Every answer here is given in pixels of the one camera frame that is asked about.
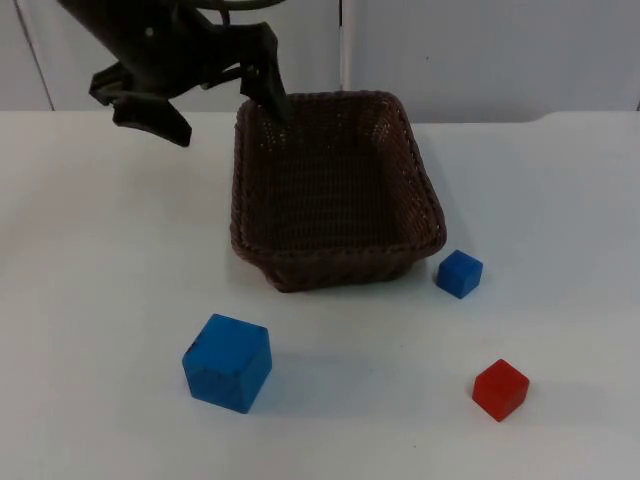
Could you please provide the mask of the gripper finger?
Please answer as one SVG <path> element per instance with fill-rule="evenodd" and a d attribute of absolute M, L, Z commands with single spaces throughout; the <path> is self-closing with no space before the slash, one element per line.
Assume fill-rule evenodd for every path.
<path fill-rule="evenodd" d="M 290 105 L 275 61 L 243 66 L 240 93 L 263 107 L 274 120 L 288 119 Z"/>
<path fill-rule="evenodd" d="M 150 133 L 180 147 L 188 147 L 192 128 L 169 101 L 131 95 L 112 102 L 113 122 L 119 127 Z"/>

